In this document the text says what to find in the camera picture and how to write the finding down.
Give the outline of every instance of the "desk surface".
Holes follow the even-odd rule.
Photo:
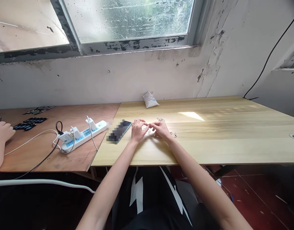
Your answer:
[[[79,131],[88,128],[85,122],[86,115],[91,117],[95,123],[101,120],[112,120],[120,104],[103,105],[78,105],[60,106],[45,111],[37,115],[25,114],[30,109],[11,109],[0,110],[2,120],[15,126],[30,117],[47,117],[43,123],[29,131],[17,130],[10,141],[6,143],[5,153],[12,151],[37,134],[47,129],[55,130],[55,123],[60,120],[63,122],[63,130],[76,126]],[[94,137],[95,143],[99,148],[106,132],[102,132]],[[54,132],[43,134],[20,149],[4,157],[0,172],[27,172],[40,163],[52,150],[52,141],[56,138]],[[91,140],[76,148],[69,154],[62,154],[57,148],[47,160],[45,160],[34,172],[84,172],[90,167],[95,156],[96,150]]]
[[[170,132],[200,164],[294,163],[294,118],[241,97],[213,97],[126,102],[115,119],[147,123],[166,120]],[[130,140],[129,129],[118,144],[103,140],[92,166],[113,165]],[[148,133],[139,144],[131,165],[175,165],[176,159],[161,138]]]

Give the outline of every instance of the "white cable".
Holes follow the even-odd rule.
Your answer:
[[[90,136],[92,137],[92,140],[93,140],[94,146],[95,146],[95,148],[96,148],[96,150],[97,150],[97,152],[98,152],[98,148],[97,148],[97,146],[96,146],[96,144],[95,144],[95,142],[94,142],[94,138],[93,138],[93,135],[92,135],[92,128],[90,127],[90,123],[89,123],[89,130],[90,130]]]
[[[59,180],[47,180],[47,179],[36,179],[36,180],[0,180],[0,186],[9,185],[24,185],[24,184],[55,184],[70,188],[83,188],[91,193],[95,193],[91,188],[84,185],[69,184]]]
[[[70,126],[70,127],[73,129],[73,139],[74,139],[73,142],[75,143],[76,142],[76,134],[74,133],[74,128],[72,126]],[[64,151],[62,151],[62,153],[64,153],[64,154],[71,153],[71,151],[74,149],[74,143],[73,143],[73,146],[72,146],[70,152],[64,152]]]
[[[15,150],[17,150],[17,149],[21,148],[22,146],[24,146],[25,144],[29,143],[29,142],[30,142],[31,140],[33,140],[34,138],[36,138],[36,137],[42,135],[42,134],[43,134],[44,132],[46,132],[46,131],[54,131],[54,132],[55,132],[55,134],[57,135],[57,137],[56,137],[56,138],[54,139],[54,141],[52,142],[53,144],[55,144],[54,142],[55,142],[55,140],[58,138],[58,133],[57,133],[57,131],[55,131],[55,130],[53,130],[53,129],[48,129],[48,130],[45,130],[45,131],[41,132],[40,134],[36,135],[36,136],[33,137],[32,139],[28,140],[26,143],[22,144],[22,145],[19,146],[18,148],[15,148],[15,149],[12,150],[11,152],[8,152],[8,153],[6,153],[6,154],[4,154],[4,155],[6,156],[6,155],[8,155],[8,154],[14,152]]]

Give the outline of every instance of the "small white bag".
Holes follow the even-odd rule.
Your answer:
[[[142,96],[144,98],[146,108],[150,108],[150,107],[159,105],[159,103],[157,103],[156,99],[149,91]]]

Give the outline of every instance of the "white power strip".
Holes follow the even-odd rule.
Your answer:
[[[93,137],[106,130],[106,122],[104,120],[102,120],[101,122],[98,122],[96,124],[96,127],[97,127],[96,130],[92,130]],[[80,134],[82,135],[82,137],[80,137],[79,139],[76,139],[75,142],[72,139],[71,141],[69,141],[67,143],[63,143],[62,150],[64,152],[70,152],[70,150],[72,148],[73,148],[73,150],[75,150],[77,147],[79,147],[80,145],[84,144],[85,142],[87,142],[88,140],[90,140],[92,138],[90,135],[89,128],[80,132]]]

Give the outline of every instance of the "white hose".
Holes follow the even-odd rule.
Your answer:
[[[91,193],[95,193],[92,189],[84,185],[69,184],[59,180],[35,179],[35,180],[0,180],[0,186],[24,185],[24,184],[55,184],[70,188],[83,188]]]

